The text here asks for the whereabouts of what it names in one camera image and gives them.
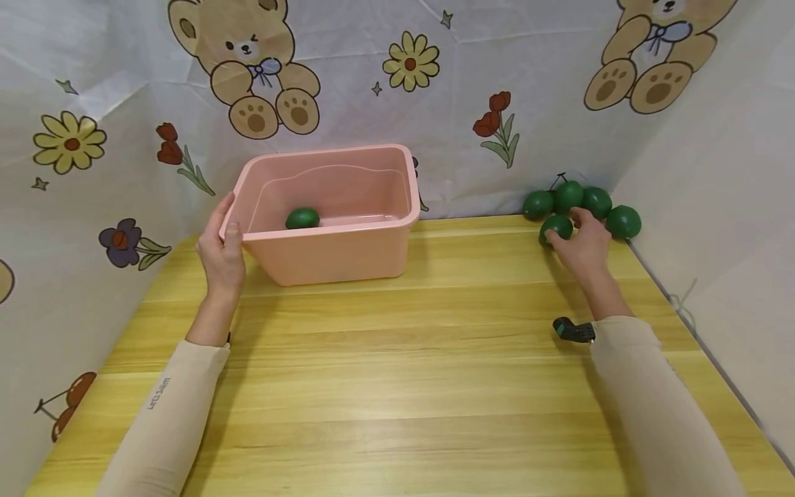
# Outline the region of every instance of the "beige arm sleeve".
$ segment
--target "beige arm sleeve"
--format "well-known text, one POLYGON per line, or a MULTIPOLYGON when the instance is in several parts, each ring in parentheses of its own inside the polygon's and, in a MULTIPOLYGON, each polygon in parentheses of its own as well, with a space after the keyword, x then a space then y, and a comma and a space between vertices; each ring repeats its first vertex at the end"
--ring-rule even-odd
POLYGON ((718 437, 662 355, 651 327, 597 321, 596 370, 618 404, 649 497, 739 497, 745 492, 718 437))
POLYGON ((176 497, 193 466, 229 348, 180 342, 99 484, 96 497, 176 497))

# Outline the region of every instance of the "green ball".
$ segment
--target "green ball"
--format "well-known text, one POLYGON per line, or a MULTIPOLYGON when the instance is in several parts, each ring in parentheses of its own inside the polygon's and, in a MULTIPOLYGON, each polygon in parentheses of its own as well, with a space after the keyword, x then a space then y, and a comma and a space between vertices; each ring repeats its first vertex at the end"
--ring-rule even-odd
POLYGON ((544 221, 544 224, 541 225, 541 231, 538 232, 538 242, 543 247, 550 247, 549 241, 546 239, 546 235, 544 235, 547 230, 554 230, 562 239, 568 240, 572 237, 572 233, 574 233, 574 226, 572 226, 572 222, 568 220, 568 217, 565 215, 555 214, 550 216, 549 219, 544 221))
POLYGON ((591 211, 591 214, 601 221, 607 217, 610 210, 613 208, 613 200, 610 199, 609 193, 601 188, 591 186, 590 188, 586 188, 583 192, 582 207, 591 211))
POLYGON ((616 238, 633 238, 641 232, 641 216, 632 207, 619 205, 607 215, 605 226, 616 238))
POLYGON ((544 219, 555 204, 551 192, 540 191, 530 193, 522 205, 522 214, 530 221, 540 221, 544 219))
POLYGON ((567 181, 555 190, 555 212, 568 214, 572 207, 579 207, 583 203, 583 187, 576 181, 567 181))
POLYGON ((320 215, 315 209, 302 207, 290 212, 285 222, 288 230, 300 230, 305 227, 320 226, 320 215))

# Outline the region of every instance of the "black device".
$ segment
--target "black device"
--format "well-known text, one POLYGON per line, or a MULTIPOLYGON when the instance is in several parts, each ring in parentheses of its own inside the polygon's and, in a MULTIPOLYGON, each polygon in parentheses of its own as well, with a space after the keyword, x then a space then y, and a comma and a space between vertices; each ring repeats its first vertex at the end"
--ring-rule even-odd
POLYGON ((578 344, 589 344, 596 340, 596 332, 591 323, 574 324, 572 320, 565 316, 559 317, 552 322, 555 333, 563 340, 577 342, 578 344))

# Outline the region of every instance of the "wooden tabletop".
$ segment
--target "wooden tabletop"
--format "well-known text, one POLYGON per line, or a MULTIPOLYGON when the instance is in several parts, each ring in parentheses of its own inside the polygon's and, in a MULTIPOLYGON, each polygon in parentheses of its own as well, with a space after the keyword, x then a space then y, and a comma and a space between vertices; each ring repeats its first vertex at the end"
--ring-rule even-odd
MULTIPOLYGON (((588 346, 552 320, 583 295, 521 216, 419 222, 396 279, 248 280, 183 495, 643 495, 588 346)), ((180 244, 27 495, 91 495, 204 294, 180 244)), ((749 495, 795 480, 638 260, 610 267, 704 409, 749 495)))

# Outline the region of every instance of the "forearm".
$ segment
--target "forearm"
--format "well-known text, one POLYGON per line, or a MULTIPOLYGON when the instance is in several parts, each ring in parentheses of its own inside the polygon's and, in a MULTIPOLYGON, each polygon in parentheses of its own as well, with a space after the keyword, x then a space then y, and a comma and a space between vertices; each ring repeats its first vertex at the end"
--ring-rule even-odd
POLYGON ((745 495, 718 437, 665 360, 651 327, 616 314, 595 328, 591 355, 618 406, 647 495, 745 495))
POLYGON ((232 326, 239 297, 231 292, 209 293, 201 305, 190 331, 185 337, 196 345, 223 347, 232 326))
POLYGON ((97 497, 180 494, 228 356, 228 348, 177 345, 108 466, 97 497))
POLYGON ((583 276, 578 278, 578 282, 588 300, 588 307, 594 320, 599 321, 611 316, 634 316, 621 294, 619 283, 606 266, 583 273, 583 276))

